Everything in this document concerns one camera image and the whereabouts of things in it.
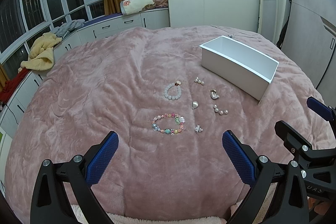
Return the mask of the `pearl chain earring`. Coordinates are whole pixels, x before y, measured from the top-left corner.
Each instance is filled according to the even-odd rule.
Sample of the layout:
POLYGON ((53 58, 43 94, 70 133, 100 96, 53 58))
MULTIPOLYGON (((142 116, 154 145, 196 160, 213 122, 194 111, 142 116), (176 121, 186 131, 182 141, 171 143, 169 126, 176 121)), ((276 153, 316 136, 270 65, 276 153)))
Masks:
POLYGON ((228 114, 228 110, 222 110, 220 108, 218 108, 218 106, 216 104, 213 105, 213 110, 215 113, 219 114, 219 115, 227 115, 228 114))

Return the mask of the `silver crystal flower brooch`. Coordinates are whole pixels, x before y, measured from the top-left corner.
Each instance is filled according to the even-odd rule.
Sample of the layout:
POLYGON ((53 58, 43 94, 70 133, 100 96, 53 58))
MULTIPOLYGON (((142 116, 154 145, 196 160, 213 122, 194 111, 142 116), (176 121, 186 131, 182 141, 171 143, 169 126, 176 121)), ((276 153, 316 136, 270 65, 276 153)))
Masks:
POLYGON ((203 131, 203 129, 201 128, 201 126, 200 126, 199 124, 197 124, 197 125, 195 126, 194 131, 195 131, 196 133, 200 133, 200 132, 203 131))

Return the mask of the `pearl bar earring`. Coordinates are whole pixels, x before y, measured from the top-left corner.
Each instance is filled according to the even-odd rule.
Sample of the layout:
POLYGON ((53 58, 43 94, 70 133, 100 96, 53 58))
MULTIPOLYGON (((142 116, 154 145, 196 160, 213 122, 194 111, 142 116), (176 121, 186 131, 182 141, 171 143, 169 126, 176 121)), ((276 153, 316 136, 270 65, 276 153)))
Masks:
POLYGON ((200 85, 202 85, 202 86, 205 85, 205 82, 202 81, 199 77, 197 77, 197 78, 194 80, 194 82, 197 83, 197 84, 200 84, 200 85))

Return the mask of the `grey door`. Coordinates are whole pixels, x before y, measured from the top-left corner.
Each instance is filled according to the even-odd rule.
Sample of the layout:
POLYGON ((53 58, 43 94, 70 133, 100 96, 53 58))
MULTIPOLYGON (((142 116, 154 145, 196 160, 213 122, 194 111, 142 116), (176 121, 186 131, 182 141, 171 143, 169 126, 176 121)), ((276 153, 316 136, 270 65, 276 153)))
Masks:
POLYGON ((335 0, 291 0, 281 50, 310 78, 321 82, 335 47, 335 0))

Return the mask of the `white rectangular box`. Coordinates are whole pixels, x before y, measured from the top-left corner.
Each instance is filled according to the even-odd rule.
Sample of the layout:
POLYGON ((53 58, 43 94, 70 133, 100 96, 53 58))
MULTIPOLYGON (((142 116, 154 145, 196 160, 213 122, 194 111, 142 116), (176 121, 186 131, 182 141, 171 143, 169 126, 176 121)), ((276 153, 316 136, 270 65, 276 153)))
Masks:
POLYGON ((272 83, 279 62, 227 36, 199 46, 202 67, 227 80, 257 101, 272 83))

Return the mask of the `pink plush blanket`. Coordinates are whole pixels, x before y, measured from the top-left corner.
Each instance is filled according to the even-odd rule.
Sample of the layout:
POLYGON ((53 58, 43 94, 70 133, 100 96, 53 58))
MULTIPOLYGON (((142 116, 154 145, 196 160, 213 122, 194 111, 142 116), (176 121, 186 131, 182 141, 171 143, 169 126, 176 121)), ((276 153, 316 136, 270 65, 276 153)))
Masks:
POLYGON ((279 120, 315 149, 334 147, 330 125, 306 105, 311 96, 321 98, 306 74, 250 31, 133 28, 78 46, 55 64, 25 111, 7 158, 6 199, 29 223, 43 160, 68 161, 115 131, 118 149, 92 187, 105 211, 156 221, 224 218, 248 192, 222 147, 224 131, 274 162, 291 159, 274 131, 279 120), (202 67, 199 46, 219 36, 279 62, 261 101, 202 67), (228 114, 215 113, 214 104, 228 114))

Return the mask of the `red cloth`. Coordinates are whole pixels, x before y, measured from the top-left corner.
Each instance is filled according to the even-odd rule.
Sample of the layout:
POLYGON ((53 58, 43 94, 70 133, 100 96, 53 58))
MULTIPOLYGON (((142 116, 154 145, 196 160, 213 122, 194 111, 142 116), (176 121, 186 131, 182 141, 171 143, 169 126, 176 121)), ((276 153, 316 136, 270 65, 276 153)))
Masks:
POLYGON ((29 69, 23 68, 12 80, 5 82, 5 86, 0 92, 1 103, 6 104, 9 101, 10 97, 15 92, 15 89, 19 86, 19 84, 23 81, 29 72, 29 69))

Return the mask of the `white framed standing mirror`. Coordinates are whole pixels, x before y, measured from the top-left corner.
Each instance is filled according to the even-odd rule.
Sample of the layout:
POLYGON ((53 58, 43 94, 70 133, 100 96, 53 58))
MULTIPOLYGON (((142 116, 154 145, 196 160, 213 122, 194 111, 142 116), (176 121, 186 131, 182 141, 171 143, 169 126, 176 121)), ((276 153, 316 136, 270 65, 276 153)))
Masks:
POLYGON ((272 43, 277 30, 278 0, 260 0, 257 32, 272 43))

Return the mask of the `yellow towel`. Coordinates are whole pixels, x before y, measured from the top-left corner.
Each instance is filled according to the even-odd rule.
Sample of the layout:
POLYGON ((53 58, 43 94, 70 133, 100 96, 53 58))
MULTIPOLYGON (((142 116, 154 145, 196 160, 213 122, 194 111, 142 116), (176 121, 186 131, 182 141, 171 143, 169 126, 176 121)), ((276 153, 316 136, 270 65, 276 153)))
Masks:
POLYGON ((52 32, 42 34, 37 38, 30 49, 27 61, 21 62, 21 70, 26 68, 33 71, 47 71, 54 66, 54 46, 62 42, 52 32))

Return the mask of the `grey clothing pile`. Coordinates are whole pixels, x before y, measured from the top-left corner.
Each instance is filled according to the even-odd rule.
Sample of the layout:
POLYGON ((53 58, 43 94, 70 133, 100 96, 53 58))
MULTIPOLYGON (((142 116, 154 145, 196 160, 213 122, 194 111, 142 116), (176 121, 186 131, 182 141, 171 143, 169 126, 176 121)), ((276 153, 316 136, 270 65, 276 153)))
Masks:
POLYGON ((59 27, 55 27, 51 30, 51 33, 55 34, 59 38, 64 38, 66 35, 73 31, 76 31, 84 26, 84 19, 75 19, 71 22, 63 23, 59 27))

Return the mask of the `white window bench cabinets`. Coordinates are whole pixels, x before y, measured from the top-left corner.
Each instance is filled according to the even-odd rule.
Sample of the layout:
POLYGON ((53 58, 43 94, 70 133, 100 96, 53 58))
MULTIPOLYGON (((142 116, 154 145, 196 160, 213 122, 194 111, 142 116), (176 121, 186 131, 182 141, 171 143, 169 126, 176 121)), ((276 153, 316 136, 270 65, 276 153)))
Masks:
MULTIPOLYGON (((152 9, 133 15, 108 16, 107 19, 94 22, 67 35, 54 49, 54 61, 57 62, 65 53, 77 46, 108 38, 130 28, 143 27, 151 30, 170 26, 167 8, 152 9)), ((15 89, 1 111, 1 130, 14 137, 23 114, 34 94, 47 77, 46 71, 30 71, 15 89)))

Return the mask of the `rolled white floral blanket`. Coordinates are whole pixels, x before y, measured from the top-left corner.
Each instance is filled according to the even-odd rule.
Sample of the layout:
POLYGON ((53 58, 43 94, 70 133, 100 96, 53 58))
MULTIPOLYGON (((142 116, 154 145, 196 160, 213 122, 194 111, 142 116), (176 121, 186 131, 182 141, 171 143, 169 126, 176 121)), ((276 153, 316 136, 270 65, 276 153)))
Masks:
POLYGON ((123 15, 136 14, 155 7, 154 0, 124 0, 120 3, 120 9, 123 15))

